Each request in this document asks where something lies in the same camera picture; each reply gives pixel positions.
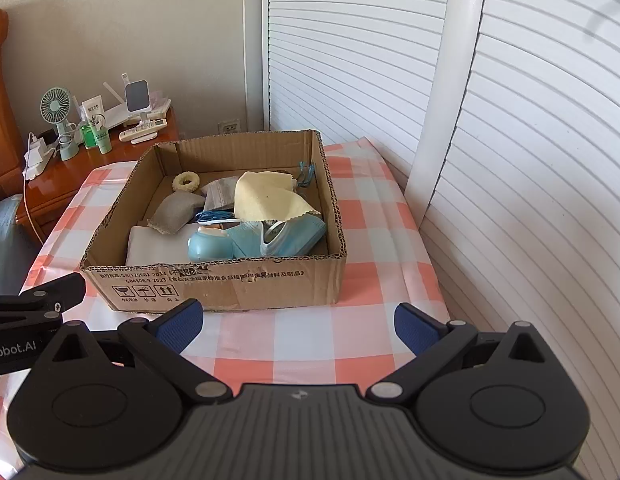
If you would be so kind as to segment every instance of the white power cord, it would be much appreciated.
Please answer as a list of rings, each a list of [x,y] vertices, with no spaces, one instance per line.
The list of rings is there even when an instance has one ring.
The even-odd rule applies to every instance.
[[[26,208],[26,215],[28,215],[28,220],[30,220],[30,225],[32,226],[34,234],[37,235],[39,242],[41,243],[41,245],[43,245],[43,240],[39,236],[39,232],[37,231],[37,229],[34,227],[34,222],[32,221],[32,217],[30,216],[30,211],[28,209],[28,200],[26,199],[26,174],[28,173],[28,163],[30,161],[30,143],[32,142],[32,137],[32,132],[30,132],[28,134],[28,155],[26,156],[26,171],[23,175],[23,206]]]

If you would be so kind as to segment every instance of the checkered tablecloth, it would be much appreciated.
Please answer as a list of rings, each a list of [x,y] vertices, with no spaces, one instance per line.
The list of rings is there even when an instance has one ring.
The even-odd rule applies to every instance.
[[[332,306],[205,314],[183,355],[237,392],[242,383],[356,383],[364,392],[413,354],[394,333],[394,308],[408,301],[449,319],[435,272],[399,186],[366,139],[325,147],[343,217],[347,264]],[[134,162],[94,170],[30,269],[25,287],[78,269],[94,230]],[[110,330],[135,314],[114,312],[87,283],[84,302],[64,320]],[[21,466],[5,413],[26,372],[0,378],[0,473]]]

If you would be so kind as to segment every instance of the blue gripper pad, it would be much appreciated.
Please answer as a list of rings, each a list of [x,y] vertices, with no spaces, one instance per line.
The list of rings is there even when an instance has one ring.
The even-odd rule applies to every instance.
[[[203,306],[186,300],[150,323],[150,332],[165,346],[180,354],[203,328]]]
[[[419,355],[447,334],[447,327],[409,303],[394,310],[394,332],[414,355]]]

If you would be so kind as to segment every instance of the green fan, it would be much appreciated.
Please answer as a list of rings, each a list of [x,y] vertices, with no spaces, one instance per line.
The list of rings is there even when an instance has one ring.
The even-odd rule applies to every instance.
[[[61,160],[68,160],[79,152],[74,142],[73,130],[76,125],[68,122],[72,96],[65,88],[54,87],[41,98],[41,116],[46,123],[56,124],[59,133],[59,152]]]

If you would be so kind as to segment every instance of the electrical outlet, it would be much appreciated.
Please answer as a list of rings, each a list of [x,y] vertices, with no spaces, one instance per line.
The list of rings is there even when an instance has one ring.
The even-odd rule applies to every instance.
[[[219,135],[235,134],[241,131],[241,121],[234,119],[219,123]]]

